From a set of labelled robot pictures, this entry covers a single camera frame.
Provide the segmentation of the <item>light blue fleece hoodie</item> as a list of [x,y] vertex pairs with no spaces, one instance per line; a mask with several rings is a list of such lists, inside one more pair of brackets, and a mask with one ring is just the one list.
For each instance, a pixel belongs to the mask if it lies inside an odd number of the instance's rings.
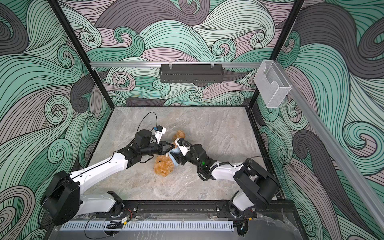
[[179,165],[178,157],[183,156],[180,149],[173,149],[167,153],[167,156],[172,160],[175,167]]

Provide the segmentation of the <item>brown teddy bear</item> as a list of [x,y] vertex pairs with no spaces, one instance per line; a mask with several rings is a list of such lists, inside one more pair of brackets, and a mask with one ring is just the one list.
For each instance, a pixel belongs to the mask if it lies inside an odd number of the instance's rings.
[[[176,134],[172,137],[173,143],[175,143],[176,139],[178,138],[185,139],[185,137],[186,137],[186,134],[182,130],[178,130]],[[171,151],[171,152],[172,153],[180,152],[178,151],[179,149],[177,146],[174,147],[174,150],[175,151]],[[171,154],[161,155],[161,156],[159,155],[155,160],[154,171],[157,175],[166,177],[174,170],[176,166],[178,166],[178,163],[174,158],[172,158]]]

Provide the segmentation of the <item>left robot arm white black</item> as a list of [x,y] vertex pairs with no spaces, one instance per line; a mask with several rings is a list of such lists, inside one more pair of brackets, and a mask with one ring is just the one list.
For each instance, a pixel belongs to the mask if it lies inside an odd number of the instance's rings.
[[106,195],[85,195],[85,192],[102,180],[124,171],[143,156],[166,155],[175,146],[162,141],[166,128],[157,126],[155,132],[140,130],[124,148],[99,163],[85,169],[54,175],[47,187],[41,206],[51,217],[55,226],[67,223],[75,216],[89,213],[107,213],[119,217],[124,211],[124,201],[113,191]]

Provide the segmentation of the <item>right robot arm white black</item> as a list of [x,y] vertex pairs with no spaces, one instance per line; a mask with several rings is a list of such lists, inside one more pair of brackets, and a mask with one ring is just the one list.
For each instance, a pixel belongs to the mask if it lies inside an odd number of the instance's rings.
[[266,209],[274,198],[279,183],[264,167],[251,158],[243,163],[232,164],[210,158],[202,145],[191,145],[187,141],[176,141],[181,151],[177,156],[178,164],[189,162],[196,166],[198,177],[209,180],[227,180],[235,182],[241,189],[229,201],[233,216],[240,216],[245,210]]

